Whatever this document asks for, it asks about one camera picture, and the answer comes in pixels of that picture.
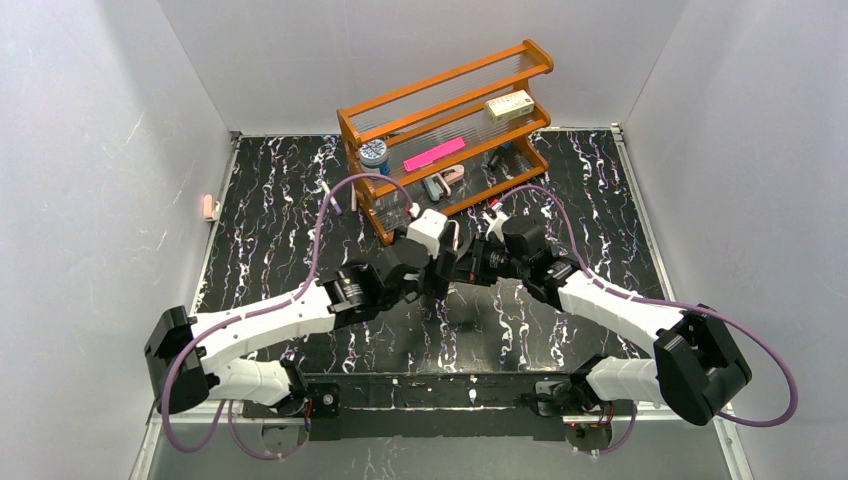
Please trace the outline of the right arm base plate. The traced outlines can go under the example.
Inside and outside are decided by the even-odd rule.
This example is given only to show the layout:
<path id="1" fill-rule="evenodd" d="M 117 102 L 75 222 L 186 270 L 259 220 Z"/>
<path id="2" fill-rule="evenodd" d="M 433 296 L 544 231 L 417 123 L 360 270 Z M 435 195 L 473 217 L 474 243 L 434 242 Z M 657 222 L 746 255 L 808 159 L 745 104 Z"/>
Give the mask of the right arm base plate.
<path id="1" fill-rule="evenodd" d="M 595 415 L 599 423 L 612 418 L 612 401 L 601 400 L 590 387 L 585 373 L 571 373 L 533 384 L 529 392 L 521 393 L 516 403 L 529 407 L 541 417 Z"/>

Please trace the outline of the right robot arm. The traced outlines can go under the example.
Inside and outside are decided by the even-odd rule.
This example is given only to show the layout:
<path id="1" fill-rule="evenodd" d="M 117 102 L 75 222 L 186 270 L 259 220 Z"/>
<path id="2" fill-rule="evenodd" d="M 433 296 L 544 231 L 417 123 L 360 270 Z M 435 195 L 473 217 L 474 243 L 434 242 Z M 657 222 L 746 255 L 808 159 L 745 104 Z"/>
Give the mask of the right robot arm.
<path id="1" fill-rule="evenodd" d="M 556 254 L 542 228 L 512 218 L 500 234 L 478 234 L 459 250 L 454 278 L 490 286 L 518 279 L 537 301 L 586 318 L 628 339 L 646 359 L 595 355 L 568 380 L 536 394 L 565 409 L 589 410 L 614 401 L 666 405 L 703 426 L 752 379 L 726 325 L 703 309 L 655 305 L 637 294 L 616 295 L 610 283 L 586 275 L 576 260 Z"/>

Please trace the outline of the phone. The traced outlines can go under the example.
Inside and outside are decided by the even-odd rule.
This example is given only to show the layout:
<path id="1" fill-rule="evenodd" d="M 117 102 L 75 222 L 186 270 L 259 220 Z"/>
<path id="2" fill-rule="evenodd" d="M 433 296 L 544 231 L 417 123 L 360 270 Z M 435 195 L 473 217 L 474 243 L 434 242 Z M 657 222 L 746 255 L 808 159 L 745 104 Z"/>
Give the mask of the phone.
<path id="1" fill-rule="evenodd" d="M 453 253 L 459 251 L 460 245 L 460 228 L 456 220 L 448 220 L 445 228 L 440 236 L 441 245 L 445 250 Z"/>

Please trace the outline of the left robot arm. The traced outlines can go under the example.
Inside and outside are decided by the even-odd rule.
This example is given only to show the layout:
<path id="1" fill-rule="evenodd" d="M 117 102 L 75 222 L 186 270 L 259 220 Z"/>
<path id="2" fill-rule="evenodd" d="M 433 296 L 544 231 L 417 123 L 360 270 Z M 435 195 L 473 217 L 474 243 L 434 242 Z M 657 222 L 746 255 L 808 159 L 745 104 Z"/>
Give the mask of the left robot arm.
<path id="1" fill-rule="evenodd" d="M 278 407 L 306 395 L 289 361 L 249 361 L 282 341 L 374 319 L 400 302 L 442 296 L 459 258 L 401 238 L 370 258 L 350 260 L 304 293 L 293 291 L 232 309 L 191 316 L 164 311 L 144 347 L 158 413 L 177 414 L 207 400 L 248 400 Z"/>

